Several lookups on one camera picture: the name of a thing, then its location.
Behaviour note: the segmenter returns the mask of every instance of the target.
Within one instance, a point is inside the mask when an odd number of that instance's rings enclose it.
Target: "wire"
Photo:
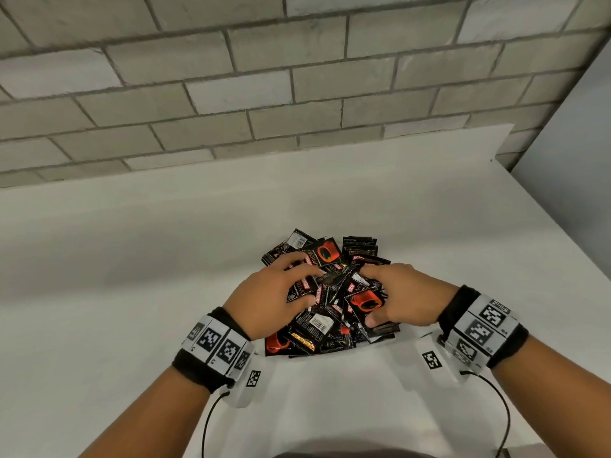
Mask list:
[[[505,442],[507,442],[507,436],[509,435],[509,429],[511,429],[511,413],[509,412],[509,405],[507,405],[507,401],[505,400],[505,397],[503,397],[503,394],[496,388],[494,384],[492,384],[485,377],[477,373],[474,373],[473,371],[461,371],[460,374],[462,375],[468,374],[468,375],[477,376],[478,378],[483,379],[484,381],[488,383],[490,387],[494,389],[494,391],[499,395],[500,399],[503,400],[503,405],[505,406],[505,410],[507,411],[507,429],[505,430],[505,436],[503,437],[503,440],[500,442],[500,446],[499,446],[499,449],[497,450],[497,454],[494,455],[494,458],[499,458],[500,454],[503,453]]]
[[[229,392],[222,393],[219,396],[219,398],[212,404],[212,408],[210,408],[210,411],[208,412],[208,417],[206,418],[206,424],[203,426],[203,434],[202,434],[202,458],[203,458],[203,444],[204,444],[204,442],[206,442],[206,431],[208,430],[208,422],[210,421],[210,416],[212,416],[212,411],[214,410],[214,407],[216,407],[216,404],[218,402],[220,402],[223,397],[227,397],[228,395],[229,395]]]

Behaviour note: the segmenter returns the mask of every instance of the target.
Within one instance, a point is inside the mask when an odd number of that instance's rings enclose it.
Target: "brick wall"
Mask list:
[[[504,122],[510,168],[611,0],[0,0],[0,187]]]

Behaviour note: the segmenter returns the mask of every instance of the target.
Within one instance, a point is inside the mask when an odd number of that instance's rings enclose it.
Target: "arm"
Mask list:
[[[243,281],[227,299],[223,308],[249,339],[272,335],[315,303],[312,295],[286,302],[288,290],[296,281],[308,275],[324,275],[307,264],[285,270],[304,257],[301,252],[279,257]],[[80,458],[179,458],[209,397],[206,387],[168,368]]]
[[[365,321],[428,326],[438,320],[458,286],[410,265],[365,266],[382,282],[386,305]],[[509,399],[558,458],[603,458],[611,450],[611,385],[532,336],[493,369]]]

